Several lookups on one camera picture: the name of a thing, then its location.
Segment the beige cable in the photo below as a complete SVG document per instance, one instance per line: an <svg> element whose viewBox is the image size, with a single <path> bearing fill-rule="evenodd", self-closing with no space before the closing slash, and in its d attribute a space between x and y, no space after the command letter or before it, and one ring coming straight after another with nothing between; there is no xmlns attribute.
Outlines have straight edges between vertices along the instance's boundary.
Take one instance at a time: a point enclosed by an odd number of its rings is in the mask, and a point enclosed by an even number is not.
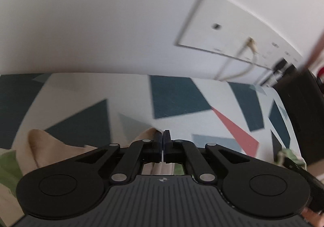
<svg viewBox="0 0 324 227"><path fill-rule="evenodd" d="M244 51L244 49L246 47L249 47L250 50L252 51L252 54L253 54L253 58L252 58L252 62L251 64L242 72L238 73L238 74L234 74L234 75L230 75L230 76L227 76L225 78L222 78L222 79L219 79L219 81L227 81L229 79L233 79L233 78L236 78L236 77L241 77L243 75L246 75L247 73L249 73L255 66L255 63L257 62L257 46L255 44L255 40L252 39L252 38L249 38L245 44L245 46L243 47L243 49L241 49L241 53Z"/></svg>

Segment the white wall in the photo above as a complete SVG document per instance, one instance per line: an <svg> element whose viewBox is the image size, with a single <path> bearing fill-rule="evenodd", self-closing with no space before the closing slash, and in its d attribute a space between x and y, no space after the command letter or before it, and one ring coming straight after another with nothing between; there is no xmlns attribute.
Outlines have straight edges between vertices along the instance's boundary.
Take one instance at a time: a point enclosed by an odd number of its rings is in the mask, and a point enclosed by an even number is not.
<svg viewBox="0 0 324 227"><path fill-rule="evenodd" d="M174 45L195 1L0 0L0 73L212 78L225 57ZM230 1L269 24L302 55L324 29L324 0Z"/></svg>

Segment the black object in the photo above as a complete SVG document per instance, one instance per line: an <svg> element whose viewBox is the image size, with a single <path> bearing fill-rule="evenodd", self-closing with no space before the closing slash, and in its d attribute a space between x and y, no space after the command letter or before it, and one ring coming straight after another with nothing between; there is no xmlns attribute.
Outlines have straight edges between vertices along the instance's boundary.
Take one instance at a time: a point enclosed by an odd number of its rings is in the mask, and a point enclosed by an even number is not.
<svg viewBox="0 0 324 227"><path fill-rule="evenodd" d="M222 26L220 24L218 24L218 23L215 23L215 24L213 24L212 28L214 30L220 30L222 28Z"/></svg>
<svg viewBox="0 0 324 227"><path fill-rule="evenodd" d="M279 94L307 165L324 158L324 97L310 71L285 75L273 88Z"/></svg>
<svg viewBox="0 0 324 227"><path fill-rule="evenodd" d="M321 92L324 94L324 84L320 77L316 78L317 85L319 86Z"/></svg>
<svg viewBox="0 0 324 227"><path fill-rule="evenodd" d="M282 76L293 74L296 70L297 70L296 67L293 64L291 64L287 67L287 69L284 71Z"/></svg>
<svg viewBox="0 0 324 227"><path fill-rule="evenodd" d="M278 73L281 69L283 69L285 66L286 66L286 64L287 64L287 61L284 59L284 58L282 58L279 62L277 62L276 64L275 64L275 66L272 68L272 73L260 84L261 86L262 85L264 85L265 83L267 83L269 80L270 80L270 78L274 75L274 74L276 74L276 73Z"/></svg>
<svg viewBox="0 0 324 227"><path fill-rule="evenodd" d="M162 150L187 175L139 175ZM292 170L219 145L172 141L168 130L30 172L17 198L26 215L15 227L309 226L298 214L314 200Z"/></svg>
<svg viewBox="0 0 324 227"><path fill-rule="evenodd" d="M290 170L293 170L300 175L302 175L308 182L310 186L310 203L308 207L317 213L320 213L324 210L324 185L317 178L315 178L312 174L302 169L296 163L294 163L291 159L285 157L283 165Z"/></svg>

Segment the power cord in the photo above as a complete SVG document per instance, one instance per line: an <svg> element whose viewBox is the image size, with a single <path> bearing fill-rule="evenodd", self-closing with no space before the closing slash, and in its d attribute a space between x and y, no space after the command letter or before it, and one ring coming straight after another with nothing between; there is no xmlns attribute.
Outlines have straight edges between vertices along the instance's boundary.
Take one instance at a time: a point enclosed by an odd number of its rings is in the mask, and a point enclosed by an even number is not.
<svg viewBox="0 0 324 227"><path fill-rule="evenodd" d="M236 54L236 57L238 57L239 55L241 55L247 47L250 48L250 50L252 51L252 54L253 54L253 58L252 58L251 64L244 71L242 71L242 72L240 72L238 74L234 74L234 75L230 75L230 76L224 77L222 79L218 79L218 77L221 75L221 72L225 69L223 67L223 69L220 71L220 73L215 77L215 80L227 81L229 79L233 79L233 78L236 78L236 77L241 77L241 76L246 75L247 73L249 73L254 68L255 63L257 62L257 53L258 53L254 39L249 38L247 40L246 44L243 46L243 48Z"/></svg>

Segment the green object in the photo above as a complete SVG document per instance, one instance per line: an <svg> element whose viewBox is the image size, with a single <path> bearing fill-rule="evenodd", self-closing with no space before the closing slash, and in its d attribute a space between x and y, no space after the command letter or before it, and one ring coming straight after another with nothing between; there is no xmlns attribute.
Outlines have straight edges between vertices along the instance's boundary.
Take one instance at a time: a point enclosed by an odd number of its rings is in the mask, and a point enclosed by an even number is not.
<svg viewBox="0 0 324 227"><path fill-rule="evenodd" d="M179 164L179 163L174 164L173 175L184 175L184 170L183 170L182 164Z"/></svg>
<svg viewBox="0 0 324 227"><path fill-rule="evenodd" d="M16 151L8 151L0 156L0 184L10 189L16 197L16 186L22 173L16 160Z"/></svg>
<svg viewBox="0 0 324 227"><path fill-rule="evenodd" d="M304 161L302 157L298 157L295 155L295 153L291 149L282 149L278 152L276 156L276 160L274 162L277 166L283 166L285 157L288 157L293 162L295 162L298 166L300 166L302 169L307 170L307 164Z"/></svg>

